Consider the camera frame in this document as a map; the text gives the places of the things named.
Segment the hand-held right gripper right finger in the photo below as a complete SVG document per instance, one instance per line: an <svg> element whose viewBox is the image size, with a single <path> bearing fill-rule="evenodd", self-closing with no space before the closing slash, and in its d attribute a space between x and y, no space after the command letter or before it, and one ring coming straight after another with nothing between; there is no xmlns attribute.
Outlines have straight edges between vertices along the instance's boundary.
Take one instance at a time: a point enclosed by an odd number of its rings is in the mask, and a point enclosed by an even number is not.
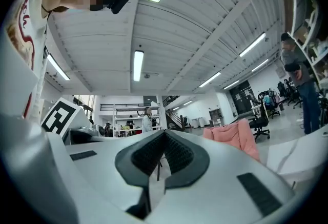
<svg viewBox="0 0 328 224"><path fill-rule="evenodd" d="M178 135L207 151L209 167L191 186L166 190L151 223L274 223L274 213L294 197L279 175L244 152L201 136Z"/></svg>

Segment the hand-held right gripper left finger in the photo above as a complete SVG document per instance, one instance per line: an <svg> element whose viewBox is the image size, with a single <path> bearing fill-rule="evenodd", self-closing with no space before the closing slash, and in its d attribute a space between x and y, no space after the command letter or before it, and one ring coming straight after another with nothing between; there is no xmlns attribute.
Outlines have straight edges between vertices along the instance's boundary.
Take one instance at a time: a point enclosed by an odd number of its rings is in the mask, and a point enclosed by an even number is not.
<svg viewBox="0 0 328 224"><path fill-rule="evenodd" d="M138 204L142 188L126 183L115 167L115 157L151 135L66 146L59 135L47 134L60 177L76 208L76 223L150 223L127 212Z"/></svg>

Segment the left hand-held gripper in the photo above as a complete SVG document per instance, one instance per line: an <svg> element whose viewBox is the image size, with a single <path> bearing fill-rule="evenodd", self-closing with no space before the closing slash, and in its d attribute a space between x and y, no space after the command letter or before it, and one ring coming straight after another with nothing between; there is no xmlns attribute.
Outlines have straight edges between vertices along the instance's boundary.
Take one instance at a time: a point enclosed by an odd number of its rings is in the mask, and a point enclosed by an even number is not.
<svg viewBox="0 0 328 224"><path fill-rule="evenodd" d="M94 142L97 137L104 137L102 126L93 125L81 106L60 98L41 122L47 132L61 136L65 145Z"/></svg>

